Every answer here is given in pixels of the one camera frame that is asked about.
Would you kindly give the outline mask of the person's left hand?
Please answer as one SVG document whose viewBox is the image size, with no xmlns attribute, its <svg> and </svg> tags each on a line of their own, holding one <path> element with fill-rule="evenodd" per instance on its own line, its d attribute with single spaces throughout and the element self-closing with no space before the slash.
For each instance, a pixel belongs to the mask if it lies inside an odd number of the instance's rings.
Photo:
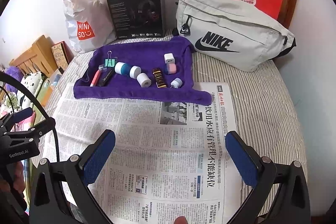
<svg viewBox="0 0 336 224">
<path fill-rule="evenodd" d="M 23 200 L 23 171 L 21 161 L 9 165 L 1 164 L 1 205 L 16 213 L 23 213 L 26 209 L 26 202 Z"/>
</svg>

